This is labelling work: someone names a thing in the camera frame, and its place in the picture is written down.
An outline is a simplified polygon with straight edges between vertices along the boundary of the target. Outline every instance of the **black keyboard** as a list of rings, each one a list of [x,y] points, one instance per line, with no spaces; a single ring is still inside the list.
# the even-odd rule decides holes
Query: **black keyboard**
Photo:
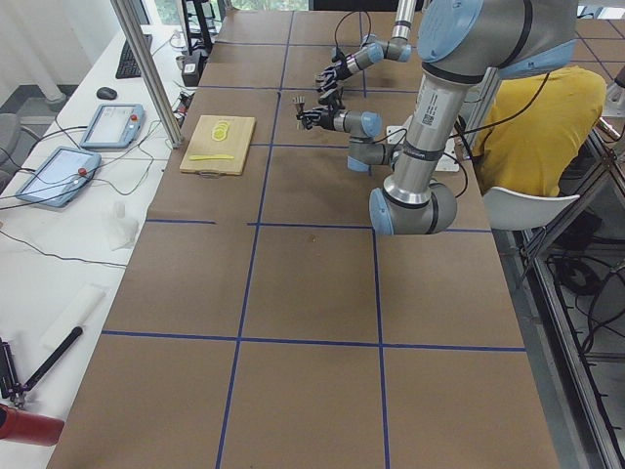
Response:
[[[146,39],[147,49],[149,50],[152,45],[152,35],[144,34],[144,38]],[[135,55],[130,49],[130,44],[128,44],[128,41],[126,41],[124,42],[124,47],[122,47],[121,49],[121,55],[119,56],[119,65],[117,66],[115,78],[137,78],[138,76],[141,76],[139,64],[137,64]]]

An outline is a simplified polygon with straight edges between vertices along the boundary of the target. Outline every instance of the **yellow object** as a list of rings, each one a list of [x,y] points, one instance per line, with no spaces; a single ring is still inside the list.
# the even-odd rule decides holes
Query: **yellow object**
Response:
[[[200,116],[181,162],[181,172],[240,175],[245,166],[255,124],[255,117]],[[215,129],[226,130],[226,137],[215,140]]]
[[[234,159],[231,154],[219,153],[219,154],[192,154],[189,161],[203,161],[205,159]]]
[[[545,75],[504,81],[484,125],[529,103]],[[498,186],[537,196],[558,196],[564,169],[602,114],[605,82],[578,66],[549,76],[536,101],[521,115],[483,130],[474,147],[482,155],[476,176],[482,193]]]

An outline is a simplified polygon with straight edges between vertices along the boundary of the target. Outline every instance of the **white table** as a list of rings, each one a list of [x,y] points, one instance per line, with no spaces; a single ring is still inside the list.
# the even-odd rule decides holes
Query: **white table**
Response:
[[[177,99],[182,84],[175,61],[179,52],[168,43],[173,31],[174,28],[170,26],[146,27],[146,32],[153,35],[152,53],[158,49],[153,55],[154,61],[172,104]],[[118,92],[117,99],[112,103],[138,103],[144,106],[146,121],[138,140],[147,134],[150,123],[158,121],[142,78],[114,78],[124,39],[121,32],[113,38],[67,102],[58,116],[62,127],[89,123],[98,105],[104,103],[96,98],[96,90],[102,86],[111,87]],[[58,129],[53,124],[49,133]],[[81,132],[71,135],[79,142]],[[24,167],[37,168],[59,146],[72,147],[73,144],[63,134],[45,140],[36,147]],[[138,149],[133,149],[119,159],[116,158],[122,152],[102,152],[103,162],[110,164],[102,167],[96,174],[97,179],[109,181],[121,191],[127,192],[138,183],[151,162],[147,177],[132,194],[122,196],[109,184],[93,181],[61,210],[37,206],[0,210],[2,231],[28,241],[45,252],[126,264],[132,248],[111,250],[106,227],[111,223],[110,214],[114,202],[121,201],[125,205],[126,215],[138,220],[141,229],[147,207],[158,187],[170,153],[170,145],[162,126],[158,125],[142,144],[142,149],[150,153],[153,160]],[[27,178],[25,173],[16,175],[2,196],[13,195]],[[21,203],[14,198],[2,198],[0,208]],[[37,387],[26,395],[25,410],[66,419],[124,270],[45,257],[2,235],[0,259],[0,337],[11,345],[22,382],[50,355],[51,351],[41,343],[41,335],[63,312],[80,288],[92,283],[105,291],[105,298],[85,322],[83,335]],[[0,441],[0,467],[43,468],[47,465],[53,449]]]

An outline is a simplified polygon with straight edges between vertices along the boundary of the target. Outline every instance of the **black mouse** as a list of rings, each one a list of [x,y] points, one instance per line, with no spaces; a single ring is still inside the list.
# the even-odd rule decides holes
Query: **black mouse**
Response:
[[[96,92],[96,96],[101,100],[114,100],[117,98],[117,92],[112,88],[103,86],[98,90],[98,92]]]

